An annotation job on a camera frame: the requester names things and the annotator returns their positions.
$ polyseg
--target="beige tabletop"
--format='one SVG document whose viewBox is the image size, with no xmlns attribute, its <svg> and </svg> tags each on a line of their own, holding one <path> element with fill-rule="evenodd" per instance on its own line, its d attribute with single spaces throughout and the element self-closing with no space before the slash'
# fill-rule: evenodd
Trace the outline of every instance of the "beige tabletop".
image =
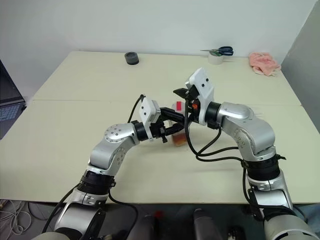
<svg viewBox="0 0 320 240">
<path fill-rule="evenodd" d="M 35 94 L 35 100 L 131 102 L 143 93 L 163 104 L 175 99 L 173 90 L 204 67 L 215 86 L 216 102 L 261 105 L 300 105 L 282 72 L 258 75 L 245 57 L 228 57 L 211 65 L 203 56 L 139 54 L 128 65 L 124 53 L 76 51 L 62 62 Z"/>
<path fill-rule="evenodd" d="M 169 107 L 179 100 L 172 90 L 205 67 L 217 102 L 248 104 L 273 127 L 277 152 L 287 157 L 279 165 L 292 201 L 320 202 L 320 135 L 281 72 L 257 75 L 245 58 L 213 66 L 199 56 L 139 56 L 136 66 L 123 63 L 122 53 L 72 52 L 65 59 L 0 141 L 0 199 L 59 201 L 79 182 L 105 129 L 127 121 L 140 93 Z M 133 119 L 140 118 L 135 114 Z M 198 149 L 216 134 L 191 125 Z M 168 140 L 144 141 L 129 151 L 116 176 L 114 197 L 133 203 L 246 203 L 237 161 L 199 162 L 187 145 L 175 147 Z M 214 148 L 228 146 L 235 143 L 222 134 Z M 217 155 L 225 156 L 240 155 L 237 150 Z"/>
<path fill-rule="evenodd" d="M 34 101 L 0 142 L 0 198 L 57 202 L 80 180 L 92 148 L 105 129 L 126 122 L 131 104 L 94 101 Z M 320 137 L 301 106 L 252 105 L 276 135 L 277 152 L 295 203 L 320 202 Z M 192 124 L 196 148 L 214 130 Z M 242 168 L 235 160 L 199 162 L 187 145 L 171 138 L 144 141 L 131 149 L 112 190 L 134 203 L 245 203 Z M 235 146 L 223 134 L 215 149 Z M 237 150 L 220 156 L 240 156 Z"/>
</svg>

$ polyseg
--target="tape roll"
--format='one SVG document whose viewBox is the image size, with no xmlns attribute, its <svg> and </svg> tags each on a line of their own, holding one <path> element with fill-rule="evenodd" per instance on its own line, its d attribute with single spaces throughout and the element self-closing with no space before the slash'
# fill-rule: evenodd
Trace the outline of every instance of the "tape roll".
<svg viewBox="0 0 320 240">
<path fill-rule="evenodd" d="M 223 55 L 214 56 L 211 53 L 209 53 L 209 55 L 208 55 L 208 62 L 210 64 L 219 65 L 219 64 L 222 64 L 223 61 L 224 61 L 224 56 Z"/>
<path fill-rule="evenodd" d="M 129 65 L 136 65 L 139 63 L 138 54 L 134 51 L 127 52 L 125 55 L 126 63 Z"/>
</svg>

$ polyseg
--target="white wall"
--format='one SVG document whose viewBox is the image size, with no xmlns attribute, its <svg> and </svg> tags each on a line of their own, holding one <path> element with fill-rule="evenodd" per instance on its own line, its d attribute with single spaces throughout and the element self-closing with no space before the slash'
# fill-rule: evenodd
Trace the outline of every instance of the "white wall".
<svg viewBox="0 0 320 240">
<path fill-rule="evenodd" d="M 71 50 L 236 56 L 282 62 L 316 0 L 0 0 L 0 58 L 30 98 Z"/>
</svg>

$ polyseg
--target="red object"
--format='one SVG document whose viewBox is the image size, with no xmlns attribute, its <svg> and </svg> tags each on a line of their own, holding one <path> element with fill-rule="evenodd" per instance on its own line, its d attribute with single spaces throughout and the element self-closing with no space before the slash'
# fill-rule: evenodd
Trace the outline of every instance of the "red object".
<svg viewBox="0 0 320 240">
<path fill-rule="evenodd" d="M 156 211 L 154 213 L 154 217 L 157 218 L 157 219 L 161 219 L 164 217 L 164 212 L 163 211 Z"/>
<path fill-rule="evenodd" d="M 181 102 L 180 102 L 180 101 L 177 101 L 177 102 L 176 102 L 176 110 L 177 110 L 177 111 L 181 111 L 181 109 L 182 109 Z"/>
</svg>

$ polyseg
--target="blue scissors handle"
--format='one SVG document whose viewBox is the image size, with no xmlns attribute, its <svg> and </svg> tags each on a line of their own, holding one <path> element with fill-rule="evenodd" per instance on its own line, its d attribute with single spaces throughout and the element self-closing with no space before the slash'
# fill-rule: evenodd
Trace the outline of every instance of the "blue scissors handle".
<svg viewBox="0 0 320 240">
<path fill-rule="evenodd" d="M 231 46 L 219 47 L 218 52 L 225 56 L 232 56 L 234 54 L 234 49 Z"/>
</svg>

